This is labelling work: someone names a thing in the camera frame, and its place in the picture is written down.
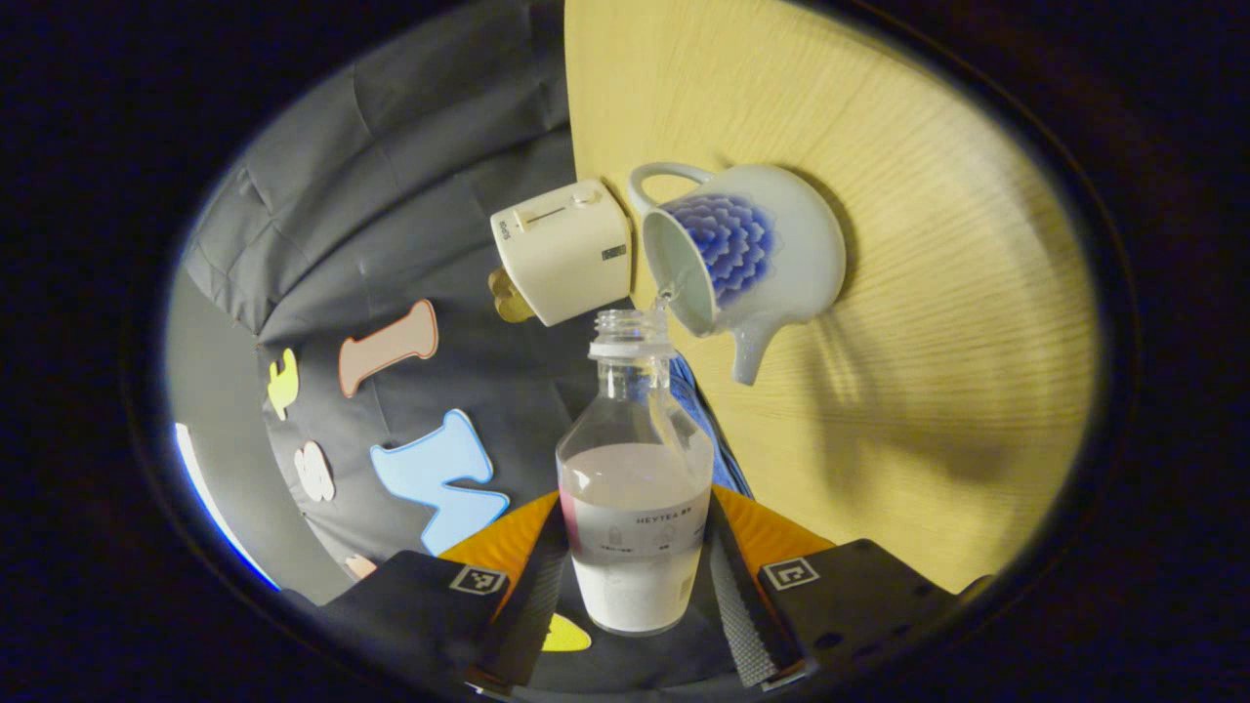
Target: bottle label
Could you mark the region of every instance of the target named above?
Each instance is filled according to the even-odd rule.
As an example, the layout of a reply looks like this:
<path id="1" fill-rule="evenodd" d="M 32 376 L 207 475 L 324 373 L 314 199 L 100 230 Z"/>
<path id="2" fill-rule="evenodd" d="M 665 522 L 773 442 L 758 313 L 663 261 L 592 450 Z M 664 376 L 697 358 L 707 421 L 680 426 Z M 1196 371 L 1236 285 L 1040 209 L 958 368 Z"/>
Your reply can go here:
<path id="1" fill-rule="evenodd" d="M 684 552 L 702 543 L 711 487 L 694 498 L 655 510 L 622 510 L 572 499 L 574 549 L 580 557 L 646 558 Z"/>

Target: plastic bottle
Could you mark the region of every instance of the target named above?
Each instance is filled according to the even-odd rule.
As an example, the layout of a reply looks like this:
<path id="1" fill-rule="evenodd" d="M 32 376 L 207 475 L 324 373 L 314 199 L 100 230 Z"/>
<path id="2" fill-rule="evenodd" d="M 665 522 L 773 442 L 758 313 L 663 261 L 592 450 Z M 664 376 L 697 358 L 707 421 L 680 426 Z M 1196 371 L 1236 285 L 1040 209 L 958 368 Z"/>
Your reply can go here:
<path id="1" fill-rule="evenodd" d="M 662 309 L 605 310 L 595 329 L 599 395 L 556 447 L 560 503 L 591 619 L 646 637 L 690 602 L 712 443 L 669 392 Z"/>

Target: blue flower pattern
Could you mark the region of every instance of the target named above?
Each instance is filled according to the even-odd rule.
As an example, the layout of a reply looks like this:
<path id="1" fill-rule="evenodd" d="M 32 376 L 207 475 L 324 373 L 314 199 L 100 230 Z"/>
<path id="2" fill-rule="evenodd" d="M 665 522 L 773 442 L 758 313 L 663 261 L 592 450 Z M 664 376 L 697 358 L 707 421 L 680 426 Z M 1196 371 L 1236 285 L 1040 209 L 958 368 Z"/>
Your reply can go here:
<path id="1" fill-rule="evenodd" d="M 662 208 L 699 249 L 719 306 L 731 305 L 769 273 L 778 243 L 772 218 L 749 198 L 692 195 Z"/>

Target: wooden panel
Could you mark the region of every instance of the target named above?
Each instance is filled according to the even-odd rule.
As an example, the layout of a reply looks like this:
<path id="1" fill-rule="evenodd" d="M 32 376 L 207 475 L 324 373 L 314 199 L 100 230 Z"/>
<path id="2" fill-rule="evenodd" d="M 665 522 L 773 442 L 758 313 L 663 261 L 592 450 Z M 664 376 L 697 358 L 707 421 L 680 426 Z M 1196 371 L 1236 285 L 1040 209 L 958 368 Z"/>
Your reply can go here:
<path id="1" fill-rule="evenodd" d="M 781 330 L 754 388 L 728 335 L 671 323 L 756 498 L 948 589 L 1001 569 L 1069 472 L 1100 354 L 1076 228 L 1028 153 L 922 66 L 785 3 L 569 0 L 565 30 L 579 178 L 621 196 L 648 161 L 768 163 L 842 221 L 841 296 Z"/>

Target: blue cloth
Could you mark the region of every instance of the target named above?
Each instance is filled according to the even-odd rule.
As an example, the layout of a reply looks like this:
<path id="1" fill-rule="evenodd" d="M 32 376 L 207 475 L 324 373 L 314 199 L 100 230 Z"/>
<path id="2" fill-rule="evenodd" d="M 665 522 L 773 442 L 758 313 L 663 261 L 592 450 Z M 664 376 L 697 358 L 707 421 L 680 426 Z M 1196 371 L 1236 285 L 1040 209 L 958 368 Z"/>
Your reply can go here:
<path id="1" fill-rule="evenodd" d="M 741 493 L 748 498 L 754 498 L 751 495 L 751 489 L 746 485 L 746 477 L 742 475 L 742 469 L 738 465 L 738 460 L 734 459 L 734 454 L 729 450 L 725 438 L 720 434 L 720 427 L 716 424 L 711 410 L 699 394 L 699 385 L 695 383 L 694 370 L 681 354 L 678 354 L 678 357 L 669 363 L 669 377 L 671 382 L 670 388 L 672 390 L 672 397 L 678 399 L 678 403 L 680 403 L 688 413 L 690 413 L 690 417 L 699 423 L 699 427 L 708 433 L 708 437 L 711 438 L 712 445 L 715 447 L 711 463 L 712 483 L 722 485 L 736 493 Z"/>

